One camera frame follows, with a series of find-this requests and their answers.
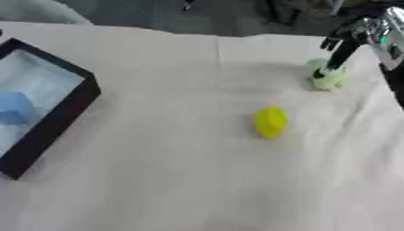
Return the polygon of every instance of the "yellow ball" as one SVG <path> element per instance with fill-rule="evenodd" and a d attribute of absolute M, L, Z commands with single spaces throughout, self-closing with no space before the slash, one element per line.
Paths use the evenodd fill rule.
<path fill-rule="evenodd" d="M 287 117 L 280 108 L 270 106 L 256 112 L 253 122 L 258 134 L 263 137 L 276 137 L 285 128 Z"/>

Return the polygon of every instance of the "white cloth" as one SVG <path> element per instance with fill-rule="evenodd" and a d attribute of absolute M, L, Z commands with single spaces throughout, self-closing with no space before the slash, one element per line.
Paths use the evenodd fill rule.
<path fill-rule="evenodd" d="M 404 113 L 370 49 L 345 88 L 313 91 L 321 38 L 174 35 L 1 23 L 94 71 L 103 95 L 20 180 L 7 231 L 398 231 Z M 262 139 L 251 115 L 282 107 Z"/>

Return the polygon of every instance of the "robotic arm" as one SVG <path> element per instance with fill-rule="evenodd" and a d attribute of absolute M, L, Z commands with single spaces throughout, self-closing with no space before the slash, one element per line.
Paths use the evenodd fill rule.
<path fill-rule="evenodd" d="M 379 57 L 381 70 L 404 107 L 404 9 L 398 7 L 387 8 L 378 17 L 355 18 L 333 30 L 321 44 L 321 49 L 333 54 L 314 71 L 313 78 L 327 78 L 338 71 L 364 44 L 370 45 Z"/>

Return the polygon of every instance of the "black tray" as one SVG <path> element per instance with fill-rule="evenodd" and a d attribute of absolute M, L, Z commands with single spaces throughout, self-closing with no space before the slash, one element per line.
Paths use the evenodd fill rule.
<path fill-rule="evenodd" d="M 0 62 L 7 56 L 21 51 L 35 59 L 50 63 L 47 65 L 74 73 L 83 80 L 80 80 L 46 115 L 39 118 L 16 143 L 3 152 L 0 158 L 0 171 L 14 180 L 19 179 L 101 94 L 100 87 L 91 72 L 16 39 L 10 39 L 0 45 Z"/>

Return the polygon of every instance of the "black box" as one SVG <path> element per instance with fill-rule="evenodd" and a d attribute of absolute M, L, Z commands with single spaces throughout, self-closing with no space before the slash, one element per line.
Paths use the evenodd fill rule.
<path fill-rule="evenodd" d="M 0 171 L 11 179 L 18 180 L 41 154 L 101 94 L 101 90 L 92 73 L 27 43 L 10 39 L 1 44 L 0 63 L 3 60 L 9 59 L 7 57 L 10 55 L 34 57 L 38 60 L 38 63 L 46 63 L 44 64 L 46 68 L 42 69 L 46 70 L 49 68 L 52 71 L 53 69 L 60 69 L 60 73 L 69 73 L 69 75 L 83 78 L 78 81 L 75 87 L 72 87 L 71 91 L 66 91 L 65 97 L 60 97 L 62 99 L 58 101 L 59 103 L 47 109 L 46 114 L 39 117 L 38 121 L 32 124 L 32 127 L 27 128 L 24 134 L 15 143 L 10 145 L 9 149 L 5 148 L 0 158 Z M 41 70 L 38 71 L 35 75 L 41 78 Z"/>

